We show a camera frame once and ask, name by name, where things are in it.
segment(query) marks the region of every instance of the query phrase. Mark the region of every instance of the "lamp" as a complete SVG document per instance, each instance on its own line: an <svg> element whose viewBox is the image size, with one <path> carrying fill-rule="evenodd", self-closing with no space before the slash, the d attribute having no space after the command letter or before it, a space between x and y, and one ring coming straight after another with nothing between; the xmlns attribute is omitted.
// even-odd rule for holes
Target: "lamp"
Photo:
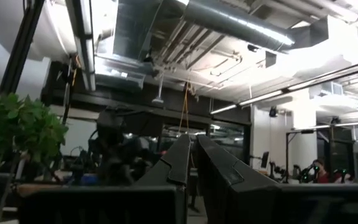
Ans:
<svg viewBox="0 0 358 224"><path fill-rule="evenodd" d="M66 0L85 88L95 91L92 7L90 0Z"/></svg>

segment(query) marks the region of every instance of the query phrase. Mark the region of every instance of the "person in red shirt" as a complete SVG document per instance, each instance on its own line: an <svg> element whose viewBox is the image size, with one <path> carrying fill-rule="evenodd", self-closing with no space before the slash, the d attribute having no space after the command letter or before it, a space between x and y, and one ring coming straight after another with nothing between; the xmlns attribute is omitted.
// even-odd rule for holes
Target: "person in red shirt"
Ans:
<svg viewBox="0 0 358 224"><path fill-rule="evenodd" d="M324 162L320 159L316 159L313 161L313 165L318 167L318 173L317 173L317 183L318 184L327 184L329 183L329 174L324 168Z"/></svg>
<svg viewBox="0 0 358 224"><path fill-rule="evenodd" d="M316 177L317 183L318 184L331 183L331 181L329 179L329 173L324 168L324 162L320 159L316 159L315 161L313 161L313 165L318 167L318 173L317 173L317 177ZM351 176L349 174L346 174L344 179L349 180L350 178L351 178ZM333 180L334 180L334 183L340 184L341 180L342 180L342 175L340 173L335 173Z"/></svg>

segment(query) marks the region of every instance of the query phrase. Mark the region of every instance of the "cable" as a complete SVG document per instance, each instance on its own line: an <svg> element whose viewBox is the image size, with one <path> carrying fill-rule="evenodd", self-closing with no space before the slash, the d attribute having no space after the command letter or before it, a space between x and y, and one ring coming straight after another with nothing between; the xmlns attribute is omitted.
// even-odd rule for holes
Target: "cable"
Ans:
<svg viewBox="0 0 358 224"><path fill-rule="evenodd" d="M83 148L82 146L76 146L76 147L74 147L74 148L70 151L70 156L71 156L71 154L73 153L73 151L74 151L75 149L79 149L80 152L81 152L81 151L84 151L84 148Z"/></svg>

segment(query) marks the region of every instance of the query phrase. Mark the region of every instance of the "ceiling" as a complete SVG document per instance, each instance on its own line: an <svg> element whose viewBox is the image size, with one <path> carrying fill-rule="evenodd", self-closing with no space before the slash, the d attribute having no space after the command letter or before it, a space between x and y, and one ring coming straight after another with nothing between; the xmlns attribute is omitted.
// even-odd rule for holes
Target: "ceiling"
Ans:
<svg viewBox="0 0 358 224"><path fill-rule="evenodd" d="M158 46L152 56L155 68L163 71L164 86L182 90L185 82L189 80L197 95L238 102L358 62L358 4L357 7L349 4L358 0L222 1L283 29L308 26L318 19L332 16L339 19L337 23L342 22L338 26L335 25L336 27L344 27L336 33L347 32L348 36L354 39L346 39L346 43L343 40L341 45L337 40L342 36L332 33L328 41L310 49L292 50L288 55L279 55L277 63L267 68L264 50L250 51L247 42L194 24L188 25L186 35L173 43L175 46L167 58L164 49L172 44L175 31L180 30L183 21L160 21L157 23L158 29L152 31L154 41L151 43L152 47ZM41 60L43 57L50 57L52 60L66 61L68 54L76 52L76 47L65 1L45 2L29 58ZM112 10L112 1L92 0L92 4L94 12L99 12L93 13L98 33L116 28L114 18L117 15ZM22 16L22 1L0 0L0 43L9 51ZM206 37L205 40L195 46L202 36ZM114 42L114 49L117 49L115 51L119 51L116 47L118 41ZM349 47L349 42L354 43L353 48ZM158 78L146 77L145 81L158 85ZM338 82L344 85L346 92L358 96L358 78L352 77Z"/></svg>

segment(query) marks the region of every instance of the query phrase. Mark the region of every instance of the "metal pole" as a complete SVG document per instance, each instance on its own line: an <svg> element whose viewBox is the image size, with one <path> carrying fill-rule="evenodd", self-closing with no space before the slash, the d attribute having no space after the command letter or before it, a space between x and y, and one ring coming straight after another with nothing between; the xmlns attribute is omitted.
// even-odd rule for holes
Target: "metal pole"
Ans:
<svg viewBox="0 0 358 224"><path fill-rule="evenodd" d="M329 152L327 153L327 158L326 158L326 168L328 170L328 177L330 179L330 181L333 181L333 167L332 167L332 163L331 163L331 155L333 153L333 151L335 150L335 141L334 141L334 125L332 125L329 128L329 136L328 136L328 140L329 140Z"/></svg>
<svg viewBox="0 0 358 224"><path fill-rule="evenodd" d="M288 183L288 177L290 175L290 171L289 171L289 165L288 165L288 151L289 151L289 147L288 147L288 137L289 137L290 133L285 133L285 181L284 183Z"/></svg>
<svg viewBox="0 0 358 224"><path fill-rule="evenodd" d="M29 3L24 11L23 20L2 78L0 95L15 93L17 90L44 1L28 1Z"/></svg>

